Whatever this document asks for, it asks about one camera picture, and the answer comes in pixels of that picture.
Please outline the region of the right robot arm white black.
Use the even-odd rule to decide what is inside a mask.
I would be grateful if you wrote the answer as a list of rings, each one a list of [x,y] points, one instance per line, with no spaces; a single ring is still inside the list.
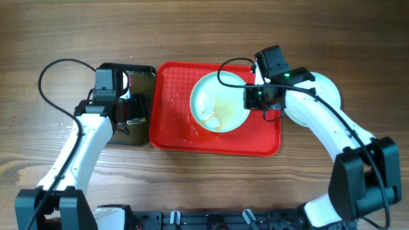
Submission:
[[[399,148],[390,137],[377,138],[352,121],[322,92],[306,68],[274,73],[252,68],[247,91],[262,101],[271,92],[321,141],[334,166],[326,194],[301,205],[307,229],[365,220],[390,227],[390,206],[401,200]]]

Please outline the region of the light blue plate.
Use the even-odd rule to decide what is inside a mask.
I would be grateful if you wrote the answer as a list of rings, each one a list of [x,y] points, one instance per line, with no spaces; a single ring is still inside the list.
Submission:
[[[341,108],[341,94],[336,85],[328,77],[320,73],[312,72],[312,74],[314,75],[316,82],[320,85],[323,94],[327,96],[336,107]],[[292,121],[294,121],[298,125],[307,127],[302,119],[291,110],[285,109],[284,112]]]
[[[221,71],[202,77],[190,94],[190,111],[200,126],[211,132],[230,132],[249,117],[244,108],[245,81],[238,75]]]

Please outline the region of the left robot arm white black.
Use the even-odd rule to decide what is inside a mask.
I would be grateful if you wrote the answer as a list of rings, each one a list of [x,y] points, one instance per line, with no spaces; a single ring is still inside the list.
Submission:
[[[52,169],[34,189],[22,189],[15,200],[19,229],[137,229],[138,220],[124,204],[91,210],[86,200],[91,174],[118,124],[147,121],[148,98],[83,100],[72,132]]]

